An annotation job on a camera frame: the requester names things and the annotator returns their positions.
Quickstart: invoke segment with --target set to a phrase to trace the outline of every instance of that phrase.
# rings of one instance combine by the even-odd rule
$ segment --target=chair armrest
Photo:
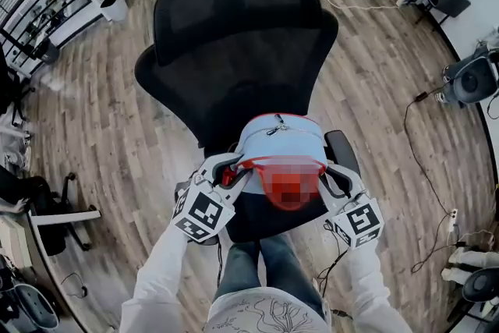
[[[352,146],[341,130],[333,130],[324,135],[327,144],[327,156],[338,165],[351,169],[360,176],[359,163]]]

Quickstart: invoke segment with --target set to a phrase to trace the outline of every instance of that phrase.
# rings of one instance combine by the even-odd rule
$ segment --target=floor plank
[[[86,225],[90,252],[68,239],[67,250],[51,259],[60,280],[74,271],[82,276],[89,296],[73,301],[94,332],[119,326],[121,303],[132,295],[136,272],[172,215],[175,184],[202,161],[192,133],[134,80],[135,61],[152,43],[154,0],[126,1],[129,18],[101,20],[70,41],[57,64],[34,77],[37,92],[27,102],[36,130],[31,172],[45,176],[54,189],[62,187],[65,174],[76,172],[75,204],[102,211],[100,221]],[[380,201],[386,228],[379,250],[391,303],[414,332],[442,331],[450,288],[440,271],[449,250],[436,253],[418,274],[410,268],[432,247],[443,211],[413,159],[402,119],[418,93],[441,84],[451,53],[428,23],[414,26],[419,14],[412,7],[339,10],[321,1],[340,29],[314,87],[310,117],[324,131],[345,132]],[[444,107],[429,98],[410,110],[408,128],[444,206],[460,210],[461,232],[486,228],[493,217],[494,179],[476,109]],[[311,278],[337,256],[336,242],[320,220],[290,236]],[[225,256],[230,242],[222,239]],[[439,245],[445,240],[441,232]],[[184,265],[179,299],[186,331],[194,333],[216,289],[216,249],[190,245]],[[68,292],[77,283],[68,281]],[[328,286],[331,307],[349,312],[349,292],[342,261]]]

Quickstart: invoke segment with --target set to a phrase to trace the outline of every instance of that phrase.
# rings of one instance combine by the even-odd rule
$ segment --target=gray bin
[[[128,14],[128,6],[125,0],[104,0],[101,3],[103,9],[113,21],[123,21]]]

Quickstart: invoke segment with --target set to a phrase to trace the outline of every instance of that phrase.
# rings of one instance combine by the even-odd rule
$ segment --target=trash can
[[[48,38],[45,38],[34,50],[33,56],[47,64],[54,64],[59,58],[59,54],[59,49]]]
[[[103,9],[113,21],[123,21],[128,14],[128,6],[125,0],[104,0],[101,3]]]

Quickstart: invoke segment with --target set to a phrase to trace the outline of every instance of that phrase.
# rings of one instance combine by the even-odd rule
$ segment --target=white sleeve
[[[187,236],[169,225],[137,274],[133,298],[122,305],[120,333],[181,333],[177,300]]]
[[[349,254],[356,333],[412,333],[388,302],[390,290],[383,283],[376,246],[377,240],[373,240]]]

